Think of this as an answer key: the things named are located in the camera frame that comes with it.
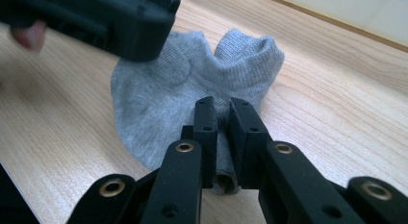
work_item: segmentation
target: gray sock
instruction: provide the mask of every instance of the gray sock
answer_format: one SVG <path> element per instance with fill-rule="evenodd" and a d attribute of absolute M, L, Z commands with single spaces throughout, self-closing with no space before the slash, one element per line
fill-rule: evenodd
<path fill-rule="evenodd" d="M 130 153 L 150 169 L 160 167 L 168 145 L 192 125 L 196 100 L 213 96 L 218 119 L 217 179 L 213 191 L 238 191 L 226 137 L 229 98 L 257 111 L 284 60 L 272 37 L 232 30 L 212 54 L 202 33 L 170 33 L 160 58 L 120 60 L 112 76 L 116 129 Z"/>

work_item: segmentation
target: light wood surface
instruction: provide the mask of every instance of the light wood surface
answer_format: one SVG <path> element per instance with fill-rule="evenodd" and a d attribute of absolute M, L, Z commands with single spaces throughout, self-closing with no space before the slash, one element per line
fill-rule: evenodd
<path fill-rule="evenodd" d="M 369 175 L 408 194 L 407 53 L 270 0 L 182 0 L 174 26 L 213 49 L 231 28 L 273 35 L 286 54 L 263 104 L 273 138 L 342 186 Z M 33 54 L 0 28 L 0 161 L 41 223 L 64 223 L 100 177 L 148 173 L 115 133 L 117 60 L 51 31 Z M 205 190 L 202 223 L 265 223 L 257 191 Z"/>

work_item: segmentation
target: white wall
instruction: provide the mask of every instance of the white wall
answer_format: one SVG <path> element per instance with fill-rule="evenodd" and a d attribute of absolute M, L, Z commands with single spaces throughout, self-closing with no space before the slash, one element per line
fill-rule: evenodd
<path fill-rule="evenodd" d="M 408 46 L 408 0 L 284 0 Z"/>

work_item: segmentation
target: tabletop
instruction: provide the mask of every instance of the tabletop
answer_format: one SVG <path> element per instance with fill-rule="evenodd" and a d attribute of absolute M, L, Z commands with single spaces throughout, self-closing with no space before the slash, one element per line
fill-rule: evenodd
<path fill-rule="evenodd" d="M 367 175 L 408 194 L 408 53 L 272 0 L 182 0 L 173 30 L 202 31 L 214 50 L 232 28 L 285 52 L 262 105 L 274 139 L 339 185 Z M 105 175 L 149 172 L 115 132 L 117 61 L 52 31 L 35 54 L 0 27 L 0 161 L 41 223 L 65 223 Z M 265 223 L 256 190 L 204 190 L 201 221 Z"/>

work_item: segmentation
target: human hand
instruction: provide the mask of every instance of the human hand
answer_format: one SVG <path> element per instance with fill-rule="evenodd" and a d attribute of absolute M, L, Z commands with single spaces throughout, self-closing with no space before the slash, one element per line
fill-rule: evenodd
<path fill-rule="evenodd" d="M 23 47 L 39 52 L 44 44 L 46 24 L 43 21 L 36 21 L 28 29 L 12 28 L 12 37 Z"/>

